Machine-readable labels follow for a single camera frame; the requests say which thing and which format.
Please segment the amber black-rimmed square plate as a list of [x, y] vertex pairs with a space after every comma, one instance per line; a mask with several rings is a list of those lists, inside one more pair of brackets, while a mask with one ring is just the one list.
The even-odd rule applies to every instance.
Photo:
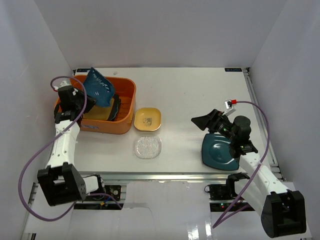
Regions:
[[101, 107], [95, 105], [89, 112], [83, 115], [83, 118], [88, 120], [112, 122], [119, 112], [120, 105], [121, 99], [117, 94], [115, 94], [110, 101], [110, 106]]

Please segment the dark blue leaf plate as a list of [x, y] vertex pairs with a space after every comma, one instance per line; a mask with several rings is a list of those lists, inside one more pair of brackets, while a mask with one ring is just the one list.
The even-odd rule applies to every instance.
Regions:
[[83, 83], [88, 96], [96, 99], [98, 107], [109, 107], [116, 93], [114, 85], [99, 71], [91, 67]]

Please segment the black floral square plate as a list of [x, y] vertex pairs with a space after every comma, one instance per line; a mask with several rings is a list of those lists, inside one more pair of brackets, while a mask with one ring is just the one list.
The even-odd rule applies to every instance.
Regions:
[[117, 122], [119, 120], [120, 114], [121, 114], [121, 105], [122, 105], [122, 99], [118, 96], [117, 98], [117, 112], [114, 118], [114, 121]]

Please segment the teal square large plate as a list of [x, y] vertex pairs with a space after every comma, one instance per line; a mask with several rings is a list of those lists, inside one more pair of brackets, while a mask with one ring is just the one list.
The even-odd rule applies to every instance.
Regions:
[[201, 146], [202, 163], [207, 167], [221, 171], [236, 171], [239, 169], [238, 158], [230, 155], [230, 140], [226, 137], [207, 133]]

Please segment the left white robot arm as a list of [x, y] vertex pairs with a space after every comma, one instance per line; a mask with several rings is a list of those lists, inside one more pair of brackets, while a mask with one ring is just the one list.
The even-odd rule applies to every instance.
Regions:
[[61, 86], [57, 92], [59, 103], [54, 109], [57, 139], [46, 167], [37, 172], [37, 180], [50, 206], [84, 201], [87, 195], [99, 200], [106, 193], [101, 176], [83, 177], [75, 167], [83, 113], [95, 105], [95, 99], [72, 85]]

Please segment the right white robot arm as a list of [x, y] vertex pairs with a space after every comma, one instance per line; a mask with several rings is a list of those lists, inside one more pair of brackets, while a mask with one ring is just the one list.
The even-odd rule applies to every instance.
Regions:
[[191, 121], [202, 131], [219, 133], [230, 141], [229, 152], [238, 159], [244, 173], [227, 178], [226, 195], [236, 200], [242, 197], [260, 216], [264, 232], [270, 238], [302, 234], [307, 231], [304, 196], [290, 190], [262, 162], [250, 140], [251, 121], [239, 115], [233, 121], [221, 111], [193, 117]]

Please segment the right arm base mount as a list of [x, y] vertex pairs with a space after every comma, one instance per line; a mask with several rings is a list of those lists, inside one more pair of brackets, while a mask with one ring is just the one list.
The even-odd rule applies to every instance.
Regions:
[[204, 187], [204, 192], [209, 194], [209, 199], [213, 201], [210, 209], [213, 212], [223, 212], [237, 197], [235, 192], [235, 182], [249, 180], [246, 173], [234, 173], [227, 177], [224, 184], [208, 184]]

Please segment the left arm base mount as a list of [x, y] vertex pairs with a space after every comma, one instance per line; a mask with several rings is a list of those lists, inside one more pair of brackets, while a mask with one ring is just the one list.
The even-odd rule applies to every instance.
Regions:
[[72, 206], [84, 210], [121, 210], [124, 204], [119, 203], [120, 193], [120, 185], [105, 185], [99, 174], [92, 174], [82, 178], [80, 199]]

